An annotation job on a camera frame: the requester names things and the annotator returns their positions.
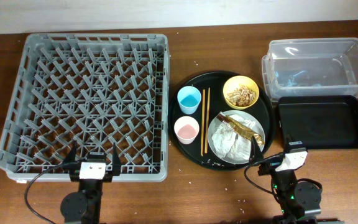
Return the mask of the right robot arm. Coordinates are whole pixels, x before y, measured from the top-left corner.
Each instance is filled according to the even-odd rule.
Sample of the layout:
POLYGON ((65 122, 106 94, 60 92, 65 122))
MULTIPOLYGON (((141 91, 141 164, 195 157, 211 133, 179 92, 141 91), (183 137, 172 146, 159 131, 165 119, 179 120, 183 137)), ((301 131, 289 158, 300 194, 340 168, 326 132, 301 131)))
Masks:
POLYGON ((254 187, 273 195, 279 204, 282 214, 274 216, 269 222, 286 223, 341 223, 340 220, 319 220, 323 186, 307 178, 298 179, 295 171, 305 164, 308 150, 301 141, 288 141, 287 148, 278 154, 264 157, 256 138, 251 138, 252 159, 244 172, 257 166, 258 175, 271 176, 270 189, 258 186, 249 179, 254 187))

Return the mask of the food scraps pile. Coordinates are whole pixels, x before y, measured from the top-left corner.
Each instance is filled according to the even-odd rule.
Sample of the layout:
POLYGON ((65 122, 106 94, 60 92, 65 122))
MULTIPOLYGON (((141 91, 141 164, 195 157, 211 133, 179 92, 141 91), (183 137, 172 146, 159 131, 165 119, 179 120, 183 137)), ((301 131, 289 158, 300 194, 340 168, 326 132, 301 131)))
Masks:
POLYGON ((239 85, 238 88, 226 95, 226 99, 234 106, 246 107, 256 100, 256 92, 248 86, 239 85))

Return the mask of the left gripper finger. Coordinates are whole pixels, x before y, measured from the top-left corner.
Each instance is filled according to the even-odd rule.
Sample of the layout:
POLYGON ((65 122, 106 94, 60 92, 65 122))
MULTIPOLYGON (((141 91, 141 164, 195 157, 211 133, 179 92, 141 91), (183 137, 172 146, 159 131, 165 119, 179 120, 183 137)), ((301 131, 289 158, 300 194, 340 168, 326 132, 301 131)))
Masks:
POLYGON ((74 141, 72 149, 70 150, 70 152, 62 162, 63 169, 74 169, 76 167, 77 165, 77 161, 75 161, 76 150, 77 150, 77 145, 76 145, 76 141, 74 141))
POLYGON ((116 150, 116 144, 113 144, 112 148, 112 175, 120 176, 121 174, 121 160, 116 150))

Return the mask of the yellow plastic bowl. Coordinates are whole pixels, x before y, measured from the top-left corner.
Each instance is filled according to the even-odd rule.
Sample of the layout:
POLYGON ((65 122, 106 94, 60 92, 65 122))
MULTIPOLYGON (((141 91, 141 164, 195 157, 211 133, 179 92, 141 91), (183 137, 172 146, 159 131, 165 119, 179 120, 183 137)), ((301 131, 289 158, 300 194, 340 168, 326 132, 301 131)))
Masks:
POLYGON ((226 81, 226 83, 223 86, 223 96, 224 96, 224 99, 225 99, 226 103, 231 108, 234 108, 235 110, 244 110, 246 108, 251 107, 252 105, 254 105, 256 103, 256 101, 259 98, 259 88, 258 88, 256 82, 253 81, 251 78, 243 76, 243 75, 237 75, 237 76, 231 77, 230 79, 228 79, 226 81), (226 99, 226 95, 229 92, 232 92, 233 90, 238 88, 239 85, 248 86, 252 91, 256 92, 256 100, 250 106, 246 106, 246 107, 234 106, 226 99))

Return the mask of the gold snack wrapper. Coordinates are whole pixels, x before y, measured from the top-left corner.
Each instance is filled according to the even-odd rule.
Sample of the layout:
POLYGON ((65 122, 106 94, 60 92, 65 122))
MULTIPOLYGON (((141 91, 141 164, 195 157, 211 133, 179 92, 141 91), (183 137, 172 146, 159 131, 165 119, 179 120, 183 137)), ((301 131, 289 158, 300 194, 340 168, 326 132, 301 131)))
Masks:
POLYGON ((259 133, 253 131, 252 129, 248 128, 247 126, 243 125, 237 120, 229 116, 226 116, 223 113, 219 113, 217 115, 217 119, 223 123, 227 123, 234 130, 234 132, 236 132, 238 135, 242 136, 243 138, 248 140, 255 138, 257 144, 260 146, 265 144, 263 137, 259 133))

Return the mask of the pink plastic cup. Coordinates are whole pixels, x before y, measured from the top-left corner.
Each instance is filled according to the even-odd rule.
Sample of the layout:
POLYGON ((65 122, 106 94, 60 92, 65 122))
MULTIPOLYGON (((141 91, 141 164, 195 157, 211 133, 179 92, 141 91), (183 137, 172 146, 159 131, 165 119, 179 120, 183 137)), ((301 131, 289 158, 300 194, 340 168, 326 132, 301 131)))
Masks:
POLYGON ((200 126, 191 116, 182 116, 174 124, 174 132, 182 144, 191 144, 197 137, 200 126))

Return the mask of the blue plastic cup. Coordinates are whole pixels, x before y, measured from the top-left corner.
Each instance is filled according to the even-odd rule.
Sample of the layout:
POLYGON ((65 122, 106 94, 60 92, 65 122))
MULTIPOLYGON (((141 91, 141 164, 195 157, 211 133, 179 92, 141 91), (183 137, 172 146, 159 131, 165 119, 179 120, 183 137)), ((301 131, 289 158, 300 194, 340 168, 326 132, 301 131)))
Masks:
POLYGON ((193 114, 201 102, 201 93, 193 86, 184 86, 179 90, 177 100, 183 113, 193 114))

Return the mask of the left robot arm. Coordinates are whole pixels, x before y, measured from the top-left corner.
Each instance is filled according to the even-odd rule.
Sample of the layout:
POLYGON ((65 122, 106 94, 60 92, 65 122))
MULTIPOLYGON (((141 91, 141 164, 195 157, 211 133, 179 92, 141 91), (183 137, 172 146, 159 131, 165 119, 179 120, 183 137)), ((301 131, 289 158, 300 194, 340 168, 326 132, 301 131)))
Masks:
POLYGON ((79 183, 78 190, 62 200, 60 211, 65 223, 99 223, 103 184, 121 174, 121 161, 116 146, 110 154, 110 170, 105 152, 90 152, 84 159, 77 160, 76 150, 77 145, 74 145, 62 165, 69 171, 70 180, 79 183))

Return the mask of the wooden chopstick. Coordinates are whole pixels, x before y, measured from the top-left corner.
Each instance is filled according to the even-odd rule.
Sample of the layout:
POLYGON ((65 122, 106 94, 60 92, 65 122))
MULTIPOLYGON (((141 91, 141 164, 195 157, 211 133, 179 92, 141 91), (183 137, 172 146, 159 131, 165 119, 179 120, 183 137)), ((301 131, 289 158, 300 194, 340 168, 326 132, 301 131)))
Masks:
POLYGON ((201 104, 201 146, 200 146, 200 154, 201 156, 203 156, 204 154, 204 113, 205 113, 205 108, 204 108, 204 104, 205 104, 205 94, 206 91, 205 89, 203 89, 202 91, 202 104, 201 104))
POLYGON ((207 106, 206 106, 206 137, 204 141, 204 153, 208 153, 208 128, 209 128, 209 111, 210 111, 210 94, 211 89, 208 88, 208 98, 207 98, 207 106))

